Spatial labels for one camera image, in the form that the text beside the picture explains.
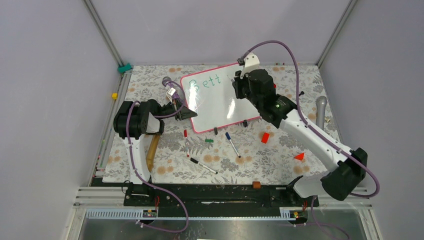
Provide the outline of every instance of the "orange triangle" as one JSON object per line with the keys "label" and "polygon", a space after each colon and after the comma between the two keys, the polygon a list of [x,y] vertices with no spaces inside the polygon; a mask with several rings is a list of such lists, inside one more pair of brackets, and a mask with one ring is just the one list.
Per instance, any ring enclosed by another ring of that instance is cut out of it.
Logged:
{"label": "orange triangle", "polygon": [[304,156],[305,156],[305,153],[304,153],[304,152],[302,152],[301,154],[299,154],[299,155],[295,156],[294,158],[295,158],[295,159],[297,159],[297,160],[302,161],[302,160],[304,159]]}

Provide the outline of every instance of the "white wall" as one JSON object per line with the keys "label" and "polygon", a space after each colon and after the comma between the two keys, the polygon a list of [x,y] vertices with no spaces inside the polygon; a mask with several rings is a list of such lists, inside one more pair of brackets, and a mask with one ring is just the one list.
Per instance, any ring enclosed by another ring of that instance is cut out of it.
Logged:
{"label": "white wall", "polygon": [[57,240],[119,76],[81,0],[2,1],[0,239]]}
{"label": "white wall", "polygon": [[387,240],[423,238],[423,13],[423,0],[359,1],[321,68],[344,142],[381,183],[372,205]]}
{"label": "white wall", "polygon": [[[315,64],[349,0],[92,0],[123,60],[131,64],[234,63],[265,40],[280,40]],[[255,51],[291,63],[283,48]]]}

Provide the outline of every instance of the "black marker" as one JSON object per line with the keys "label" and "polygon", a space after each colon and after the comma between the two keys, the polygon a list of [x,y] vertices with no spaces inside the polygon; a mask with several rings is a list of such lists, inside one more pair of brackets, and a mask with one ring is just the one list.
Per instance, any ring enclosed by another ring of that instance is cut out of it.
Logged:
{"label": "black marker", "polygon": [[196,159],[194,159],[194,158],[192,158],[192,157],[190,158],[190,161],[192,161],[193,163],[195,163],[195,164],[197,164],[197,165],[200,165],[200,166],[204,167],[205,169],[207,169],[207,170],[211,171],[211,172],[212,172],[212,173],[214,173],[214,174],[218,174],[218,172],[217,172],[217,171],[213,170],[212,168],[210,168],[210,167],[206,166],[205,164],[203,164],[203,163],[199,162],[198,160],[196,160]]}

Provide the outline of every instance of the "floral pattern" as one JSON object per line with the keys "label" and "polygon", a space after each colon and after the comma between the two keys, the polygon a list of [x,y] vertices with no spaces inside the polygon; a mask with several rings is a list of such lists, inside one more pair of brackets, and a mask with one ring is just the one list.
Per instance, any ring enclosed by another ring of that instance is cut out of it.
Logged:
{"label": "floral pattern", "polygon": [[[155,99],[160,104],[167,104],[165,88],[161,81],[165,76],[174,81],[187,74],[214,68],[211,65],[176,65],[176,66],[134,66],[128,84],[125,100],[147,101]],[[291,100],[296,100],[296,74],[294,66],[263,66],[273,77],[276,91]],[[316,66],[300,65],[300,106],[311,120],[316,118],[315,100],[324,95],[320,72]],[[330,106],[325,109],[324,130],[339,140],[337,127]],[[154,183],[180,184],[288,184],[299,175],[311,175],[326,170],[323,164],[295,138],[276,129],[270,123],[255,119],[248,123],[230,125],[213,131],[196,134],[189,119],[176,121],[173,117],[164,119],[165,129],[160,137],[154,167],[151,172]],[[197,159],[210,168],[210,171],[190,161],[185,151],[184,130],[188,132],[190,157]],[[225,132],[229,132],[234,145],[242,156],[238,158],[228,142]],[[269,134],[267,144],[261,142],[264,133]],[[145,136],[144,148],[147,151],[152,137]],[[305,153],[302,161],[294,156]],[[124,143],[115,134],[110,149],[108,162],[103,176],[104,182],[122,183],[130,178],[130,167]]]}

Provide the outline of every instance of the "teal object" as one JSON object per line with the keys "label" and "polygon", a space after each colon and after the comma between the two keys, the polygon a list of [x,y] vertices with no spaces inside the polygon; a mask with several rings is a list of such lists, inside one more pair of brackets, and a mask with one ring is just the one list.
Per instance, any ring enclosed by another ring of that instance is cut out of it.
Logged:
{"label": "teal object", "polygon": [[125,66],[118,67],[118,72],[120,74],[123,74],[123,73],[125,73],[126,71],[128,71],[128,70],[130,70],[132,68],[133,67],[131,66],[131,64],[127,63]]}

